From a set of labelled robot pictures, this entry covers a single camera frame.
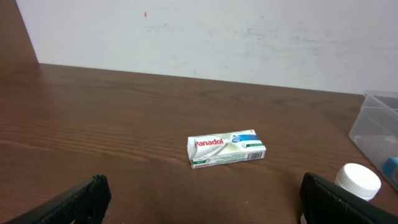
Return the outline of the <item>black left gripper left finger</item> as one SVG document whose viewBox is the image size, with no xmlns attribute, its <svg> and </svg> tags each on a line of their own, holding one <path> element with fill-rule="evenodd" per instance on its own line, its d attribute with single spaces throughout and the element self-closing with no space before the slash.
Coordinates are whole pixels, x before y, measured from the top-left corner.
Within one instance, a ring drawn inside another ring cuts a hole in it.
<svg viewBox="0 0 398 224">
<path fill-rule="evenodd" d="M 111 191 L 105 175 L 94 175 L 7 224 L 102 223 Z"/>
</svg>

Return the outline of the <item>white green Panadol box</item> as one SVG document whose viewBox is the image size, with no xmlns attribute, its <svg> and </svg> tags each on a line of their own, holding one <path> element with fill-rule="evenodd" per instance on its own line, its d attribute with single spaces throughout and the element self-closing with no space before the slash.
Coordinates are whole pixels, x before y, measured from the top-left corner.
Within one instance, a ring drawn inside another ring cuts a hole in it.
<svg viewBox="0 0 398 224">
<path fill-rule="evenodd" d="M 266 147 L 255 130 L 209 134 L 188 138 L 187 153 L 194 169 L 262 159 Z"/>
</svg>

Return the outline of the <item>blue Kool Fever box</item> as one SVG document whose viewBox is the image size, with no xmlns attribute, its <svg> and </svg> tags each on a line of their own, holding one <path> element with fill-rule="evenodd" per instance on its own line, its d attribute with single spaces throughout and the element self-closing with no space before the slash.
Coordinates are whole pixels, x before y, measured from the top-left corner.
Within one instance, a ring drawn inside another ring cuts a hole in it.
<svg viewBox="0 0 398 224">
<path fill-rule="evenodd" d="M 382 166 L 384 175 L 397 187 L 397 158 L 390 157 Z"/>
</svg>

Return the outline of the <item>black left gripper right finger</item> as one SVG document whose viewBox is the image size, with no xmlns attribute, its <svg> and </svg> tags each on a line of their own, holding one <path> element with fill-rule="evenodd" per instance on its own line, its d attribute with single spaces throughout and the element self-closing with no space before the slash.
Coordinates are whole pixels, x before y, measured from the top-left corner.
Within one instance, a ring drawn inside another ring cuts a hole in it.
<svg viewBox="0 0 398 224">
<path fill-rule="evenodd" d="M 397 224 L 397 216 L 313 172 L 303 177 L 300 199 L 307 223 Z"/>
</svg>

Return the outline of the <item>clear plastic container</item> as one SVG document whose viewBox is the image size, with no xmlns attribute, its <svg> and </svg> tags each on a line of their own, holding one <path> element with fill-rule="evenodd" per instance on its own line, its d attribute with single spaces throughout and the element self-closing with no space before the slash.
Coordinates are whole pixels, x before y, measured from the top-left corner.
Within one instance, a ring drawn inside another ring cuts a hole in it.
<svg viewBox="0 0 398 224">
<path fill-rule="evenodd" d="M 389 181 L 382 166 L 388 158 L 397 158 L 397 93 L 367 91 L 364 95 L 349 138 Z"/>
</svg>

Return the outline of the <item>black bottle white cap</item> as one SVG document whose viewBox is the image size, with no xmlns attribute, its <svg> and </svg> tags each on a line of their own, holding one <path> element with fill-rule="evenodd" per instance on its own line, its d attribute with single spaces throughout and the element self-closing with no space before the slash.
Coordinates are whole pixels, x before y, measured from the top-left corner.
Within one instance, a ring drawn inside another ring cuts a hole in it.
<svg viewBox="0 0 398 224">
<path fill-rule="evenodd" d="M 373 171 L 355 163 L 347 163 L 339 170 L 335 184 L 366 201 L 372 200 L 381 188 L 381 180 Z"/>
</svg>

